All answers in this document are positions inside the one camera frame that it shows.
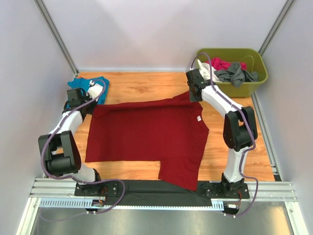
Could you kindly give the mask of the dark red t shirt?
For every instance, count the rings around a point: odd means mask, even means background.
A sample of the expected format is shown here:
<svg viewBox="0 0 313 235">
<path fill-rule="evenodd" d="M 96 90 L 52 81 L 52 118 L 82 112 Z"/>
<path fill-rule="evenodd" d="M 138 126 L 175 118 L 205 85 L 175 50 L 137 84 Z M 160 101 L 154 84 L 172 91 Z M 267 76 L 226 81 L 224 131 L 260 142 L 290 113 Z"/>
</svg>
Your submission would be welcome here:
<svg viewBox="0 0 313 235">
<path fill-rule="evenodd" d="M 98 105 L 87 163 L 158 161 L 160 180 L 195 191 L 209 130 L 188 93 L 157 101 Z"/>
</svg>

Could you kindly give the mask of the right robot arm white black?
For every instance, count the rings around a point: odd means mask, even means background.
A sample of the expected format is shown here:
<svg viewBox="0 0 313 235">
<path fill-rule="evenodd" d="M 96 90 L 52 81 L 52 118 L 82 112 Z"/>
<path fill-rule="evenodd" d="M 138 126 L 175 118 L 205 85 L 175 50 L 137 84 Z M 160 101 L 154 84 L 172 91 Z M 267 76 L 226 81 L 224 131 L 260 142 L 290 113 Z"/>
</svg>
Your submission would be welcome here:
<svg viewBox="0 0 313 235">
<path fill-rule="evenodd" d="M 244 189 L 243 166 L 248 151 L 256 146 L 258 134 L 254 110 L 233 101 L 212 80 L 204 80 L 199 69 L 188 71 L 186 77 L 190 101 L 205 101 L 224 118 L 223 139 L 228 147 L 226 168 L 221 182 L 209 191 L 230 198 Z"/>
</svg>

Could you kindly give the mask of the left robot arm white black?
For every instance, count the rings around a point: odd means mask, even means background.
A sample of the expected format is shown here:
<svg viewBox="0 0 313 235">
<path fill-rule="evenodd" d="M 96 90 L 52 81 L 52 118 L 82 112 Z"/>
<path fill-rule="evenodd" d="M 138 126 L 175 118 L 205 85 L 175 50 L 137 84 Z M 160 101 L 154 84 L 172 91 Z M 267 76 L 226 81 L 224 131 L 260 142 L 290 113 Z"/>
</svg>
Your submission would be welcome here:
<svg viewBox="0 0 313 235">
<path fill-rule="evenodd" d="M 55 180 L 73 179 L 86 185 L 85 189 L 91 196 L 100 195 L 103 184 L 99 173 L 82 163 L 74 134 L 86 116 L 93 113 L 104 91 L 105 88 L 99 84 L 87 91 L 82 88 L 67 90 L 61 120 L 49 134 L 38 138 L 45 175 Z"/>
</svg>

